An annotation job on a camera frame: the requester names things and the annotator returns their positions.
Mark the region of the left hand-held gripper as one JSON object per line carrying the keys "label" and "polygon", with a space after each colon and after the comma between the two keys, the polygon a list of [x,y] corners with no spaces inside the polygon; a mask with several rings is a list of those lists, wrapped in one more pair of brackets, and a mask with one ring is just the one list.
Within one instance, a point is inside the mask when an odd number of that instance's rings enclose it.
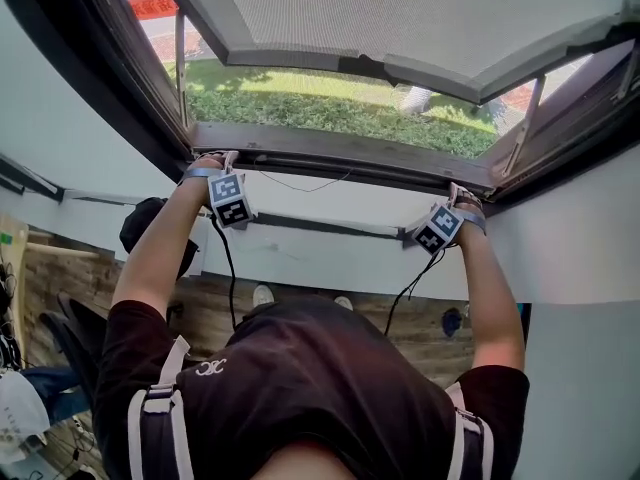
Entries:
{"label": "left hand-held gripper", "polygon": [[211,208],[222,228],[241,228],[254,219],[243,174],[215,174],[207,178],[207,184]]}

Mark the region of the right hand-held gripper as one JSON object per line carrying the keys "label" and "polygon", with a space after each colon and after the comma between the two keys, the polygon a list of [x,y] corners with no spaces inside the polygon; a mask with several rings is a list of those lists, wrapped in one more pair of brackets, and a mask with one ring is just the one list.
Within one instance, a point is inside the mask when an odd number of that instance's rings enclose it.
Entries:
{"label": "right hand-held gripper", "polygon": [[441,203],[435,204],[425,220],[409,233],[411,242],[429,255],[435,256],[446,249],[461,228],[463,218]]}

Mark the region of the person's right hand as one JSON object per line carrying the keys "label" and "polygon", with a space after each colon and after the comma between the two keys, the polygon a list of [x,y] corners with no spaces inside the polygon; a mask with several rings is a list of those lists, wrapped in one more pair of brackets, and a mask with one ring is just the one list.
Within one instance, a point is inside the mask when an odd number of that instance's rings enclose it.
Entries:
{"label": "person's right hand", "polygon": [[465,187],[454,182],[449,184],[449,198],[447,206],[449,208],[458,208],[460,204],[474,206],[479,210],[483,209],[481,201]]}

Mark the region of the person's left hand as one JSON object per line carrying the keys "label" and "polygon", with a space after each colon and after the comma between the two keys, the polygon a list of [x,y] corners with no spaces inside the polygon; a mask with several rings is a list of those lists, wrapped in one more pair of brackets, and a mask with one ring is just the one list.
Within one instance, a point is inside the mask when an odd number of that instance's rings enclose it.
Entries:
{"label": "person's left hand", "polygon": [[194,160],[194,162],[189,166],[189,169],[206,168],[230,171],[238,156],[239,152],[235,150],[205,152],[200,154]]}

